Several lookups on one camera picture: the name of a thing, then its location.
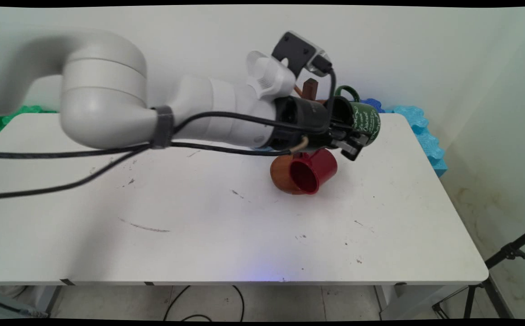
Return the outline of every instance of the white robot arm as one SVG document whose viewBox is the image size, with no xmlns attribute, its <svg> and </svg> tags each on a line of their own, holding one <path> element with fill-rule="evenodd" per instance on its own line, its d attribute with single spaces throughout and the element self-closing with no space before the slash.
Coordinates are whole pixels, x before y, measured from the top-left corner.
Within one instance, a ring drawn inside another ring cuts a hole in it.
<svg viewBox="0 0 525 326">
<path fill-rule="evenodd" d="M 294 74 L 258 51 L 248 55 L 248 72 L 245 85 L 184 76 L 166 103 L 175 124 L 205 111 L 274 120 L 273 101 L 291 93 Z M 112 149 L 152 140 L 157 113 L 148 109 L 146 62 L 134 44 L 104 31 L 0 23 L 0 115 L 21 105 L 34 80 L 55 74 L 62 75 L 62 128 L 74 141 Z M 207 117 L 190 123 L 175 138 L 261 147 L 272 130 L 254 122 Z"/>
<path fill-rule="evenodd" d="M 351 112 L 333 110 L 335 74 L 322 49 L 287 32 L 272 55 L 252 51 L 246 64 L 245 84 L 184 76 L 165 105 L 149 108 L 144 55 L 123 37 L 0 23 L 0 115 L 16 110 L 37 78 L 61 74 L 62 129 L 88 147 L 201 139 L 281 151 L 308 136 L 306 151 L 341 147 L 357 157 L 367 137 L 351 128 Z M 289 96 L 303 68 L 331 75 L 327 105 Z"/>
</svg>

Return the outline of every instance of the mug handle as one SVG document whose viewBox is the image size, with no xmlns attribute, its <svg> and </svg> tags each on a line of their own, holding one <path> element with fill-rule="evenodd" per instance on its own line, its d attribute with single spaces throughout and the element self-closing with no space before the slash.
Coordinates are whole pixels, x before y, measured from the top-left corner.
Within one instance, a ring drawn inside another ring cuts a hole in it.
<svg viewBox="0 0 525 326">
<path fill-rule="evenodd" d="M 297 152 L 293 154 L 293 158 L 309 158 L 310 155 L 307 152 Z"/>
<path fill-rule="evenodd" d="M 353 101 L 354 102 L 360 102 L 361 101 L 361 99 L 359 98 L 359 94 L 357 93 L 357 91 L 355 89 L 353 89 L 353 87 L 347 86 L 347 85 L 339 86 L 339 87 L 337 87 L 337 90 L 335 91 L 335 96 L 341 96 L 341 91 L 348 91 L 349 94 L 351 94 L 351 96 L 353 96 Z"/>
</svg>

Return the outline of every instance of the wire on floor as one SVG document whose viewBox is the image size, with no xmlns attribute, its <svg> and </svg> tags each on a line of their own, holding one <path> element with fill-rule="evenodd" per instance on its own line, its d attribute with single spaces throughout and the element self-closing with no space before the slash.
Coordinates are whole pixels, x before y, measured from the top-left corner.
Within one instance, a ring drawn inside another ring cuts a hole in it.
<svg viewBox="0 0 525 326">
<path fill-rule="evenodd" d="M 172 308 L 174 303 L 176 303 L 176 301 L 182 295 L 182 293 L 184 293 L 186 290 L 188 290 L 188 288 L 190 286 L 191 285 L 186 286 L 180 293 L 178 293 L 178 295 L 174 298 L 174 300 L 168 306 L 168 309 L 166 310 L 166 314 L 164 314 L 164 318 L 162 319 L 162 321 L 166 321 L 166 319 L 168 318 L 168 313 L 170 312 L 170 309 Z M 242 303 L 242 310 L 240 312 L 240 320 L 239 320 L 239 322 L 240 322 L 240 321 L 242 321 L 244 319 L 244 297 L 242 297 L 242 293 L 240 292 L 238 287 L 236 287 L 236 285 L 232 285 L 232 287 L 234 287 L 234 289 L 238 292 L 238 295 L 240 295 L 240 302 Z M 186 321 L 186 320 L 188 320 L 190 318 L 194 318 L 194 317 L 202 317 L 202 318 L 207 319 L 208 321 L 212 321 L 212 319 L 210 319 L 210 317 L 208 317 L 206 315 L 203 315 L 203 314 L 193 314 L 192 316 L 188 316 L 188 317 L 182 319 L 181 321 Z"/>
</svg>

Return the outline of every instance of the tripod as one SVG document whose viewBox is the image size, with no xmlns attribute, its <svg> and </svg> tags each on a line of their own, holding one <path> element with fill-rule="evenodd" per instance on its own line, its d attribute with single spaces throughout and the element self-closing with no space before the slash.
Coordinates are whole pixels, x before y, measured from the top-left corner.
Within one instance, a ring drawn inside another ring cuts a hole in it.
<svg viewBox="0 0 525 326">
<path fill-rule="evenodd" d="M 518 239 L 514 240 L 513 242 L 508 243 L 505 246 L 503 246 L 502 249 L 500 249 L 500 251 L 498 251 L 492 257 L 488 258 L 488 260 L 486 260 L 485 262 L 486 267 L 488 267 L 488 270 L 490 270 L 497 264 L 500 264 L 500 262 L 502 262 L 505 259 L 515 259 L 516 257 L 521 257 L 522 259 L 525 259 L 525 253 L 520 249 L 524 245 L 525 245 L 525 233 L 521 235 Z M 464 318 L 470 318 L 470 315 L 472 313 L 472 304 L 474 301 L 474 294 L 476 293 L 477 287 L 486 289 L 486 293 L 488 294 L 490 301 L 492 301 L 492 304 L 494 305 L 494 308 L 496 309 L 496 312 L 498 313 L 499 318 L 513 318 L 510 310 L 507 309 L 506 303 L 504 303 L 500 293 L 498 292 L 498 289 L 492 282 L 491 277 L 488 277 L 486 281 L 483 281 L 480 284 L 469 286 L 468 298 L 466 299 L 466 307 L 463 312 Z M 447 314 L 445 314 L 442 307 L 440 307 L 440 303 L 449 299 L 453 295 L 450 295 L 449 297 L 443 299 L 442 301 L 432 306 L 434 311 L 438 313 L 442 319 L 446 319 L 449 317 L 447 316 Z"/>
</svg>

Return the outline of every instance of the floor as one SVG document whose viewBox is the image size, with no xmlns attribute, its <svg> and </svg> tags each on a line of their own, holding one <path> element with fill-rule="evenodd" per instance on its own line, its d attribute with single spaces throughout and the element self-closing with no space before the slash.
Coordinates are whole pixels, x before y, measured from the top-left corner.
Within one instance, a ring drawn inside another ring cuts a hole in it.
<svg viewBox="0 0 525 326">
<path fill-rule="evenodd" d="M 52 317 L 162 320 L 169 303 L 183 289 L 184 286 L 62 287 Z M 244 296 L 244 321 L 380 319 L 380 308 L 372 286 L 240 285 L 239 289 Z M 466 293 L 463 291 L 442 304 L 448 316 L 463 316 Z M 172 306 L 167 320 L 204 314 L 214 321 L 238 321 L 240 310 L 240 297 L 233 287 L 193 286 Z M 476 302 L 472 317 L 494 316 L 485 316 Z M 414 319 L 437 318 L 430 308 Z M 202 317 L 189 320 L 206 321 Z"/>
</svg>

